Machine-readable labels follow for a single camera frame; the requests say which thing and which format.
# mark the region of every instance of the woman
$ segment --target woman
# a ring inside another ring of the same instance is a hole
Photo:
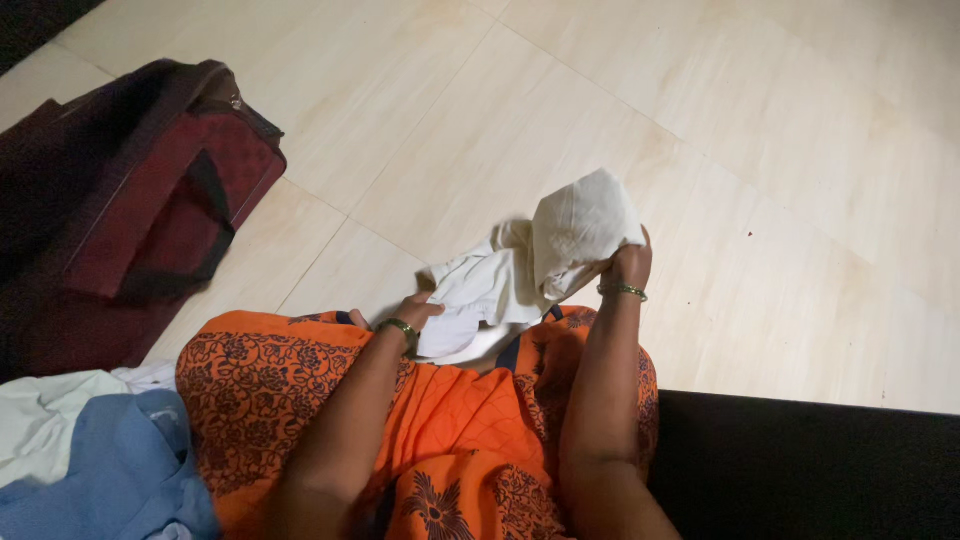
[[[225,534],[676,537],[645,486],[657,387],[637,290],[651,260],[622,248],[599,312],[554,307],[483,375],[405,357],[444,311],[428,293],[377,332],[356,310],[210,321],[178,388]]]

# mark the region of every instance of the maroon bag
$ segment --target maroon bag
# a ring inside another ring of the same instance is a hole
[[[156,61],[0,135],[0,381],[139,365],[286,169],[216,61]]]

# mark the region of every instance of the orange patterned dress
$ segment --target orange patterned dress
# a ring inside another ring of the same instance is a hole
[[[404,358],[355,528],[395,539],[566,538],[557,446],[595,319],[587,307],[554,307],[484,376]],[[342,311],[233,311],[183,349],[177,387],[226,537],[262,536],[264,500],[284,460],[371,337]],[[646,467],[658,411],[642,349],[637,388]]]

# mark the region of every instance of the light blue cloth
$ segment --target light blue cloth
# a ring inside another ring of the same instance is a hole
[[[219,533],[186,408],[168,390],[91,399],[74,428],[65,479],[0,489],[4,540],[143,540],[175,522],[198,539]]]

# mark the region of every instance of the green bangle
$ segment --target green bangle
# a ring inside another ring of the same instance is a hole
[[[407,336],[407,351],[406,355],[414,356],[417,353],[417,344],[420,342],[420,337],[417,335],[417,331],[414,328],[399,319],[387,319],[383,321],[376,327],[376,331],[383,330],[383,327],[390,325],[397,327],[403,331]]]
[[[649,300],[647,298],[647,294],[643,292],[643,289],[638,289],[634,286],[627,285],[626,283],[606,283],[597,285],[597,292],[599,292],[601,296],[607,296],[612,292],[629,292],[630,294],[636,294],[638,297],[640,297],[641,303]]]

